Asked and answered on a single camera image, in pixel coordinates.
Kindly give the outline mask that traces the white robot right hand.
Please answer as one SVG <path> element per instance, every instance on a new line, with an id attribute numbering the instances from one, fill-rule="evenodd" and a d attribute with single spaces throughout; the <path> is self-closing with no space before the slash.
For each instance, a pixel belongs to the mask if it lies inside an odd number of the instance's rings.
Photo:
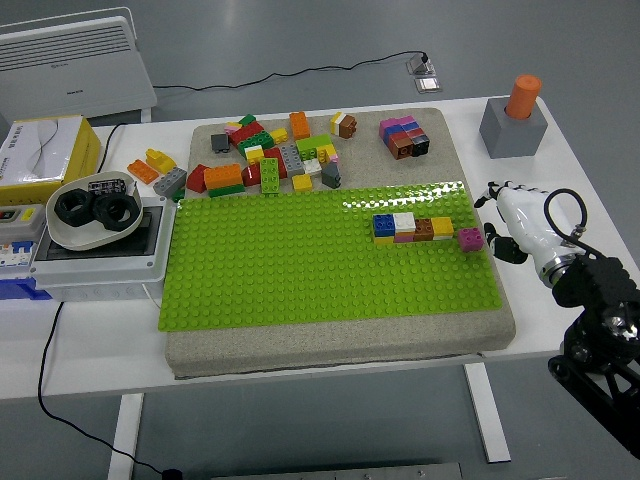
<path id="1" fill-rule="evenodd" d="M 522 264 L 532 257 L 536 273 L 545 281 L 551 279 L 555 270 L 584 253 L 583 249 L 564 241 L 550 226 L 544 215 L 544 203 L 549 195 L 547 191 L 511 181 L 493 181 L 474 202 L 474 207 L 480 208 L 494 200 L 508 229 L 508 236 L 500 236 L 493 224 L 484 224 L 485 240 L 493 255 L 512 264 Z"/>

